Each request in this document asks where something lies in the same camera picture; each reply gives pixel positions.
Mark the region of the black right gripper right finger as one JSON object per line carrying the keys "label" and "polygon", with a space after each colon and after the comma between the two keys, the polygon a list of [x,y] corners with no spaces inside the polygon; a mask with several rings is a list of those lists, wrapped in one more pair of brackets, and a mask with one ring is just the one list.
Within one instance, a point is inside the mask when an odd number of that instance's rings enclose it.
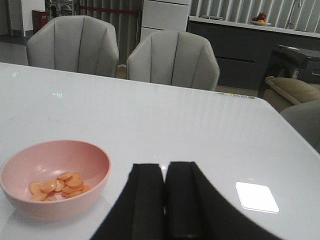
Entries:
{"label": "black right gripper right finger", "polygon": [[170,240],[276,240],[210,183],[195,162],[171,162],[165,177]]}

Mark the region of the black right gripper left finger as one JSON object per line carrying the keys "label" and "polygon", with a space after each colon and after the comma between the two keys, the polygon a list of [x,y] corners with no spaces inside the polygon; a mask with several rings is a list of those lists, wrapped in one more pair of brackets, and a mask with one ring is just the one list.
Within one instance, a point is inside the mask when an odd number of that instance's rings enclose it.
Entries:
{"label": "black right gripper left finger", "polygon": [[159,165],[134,164],[92,240],[163,240],[164,181]]}

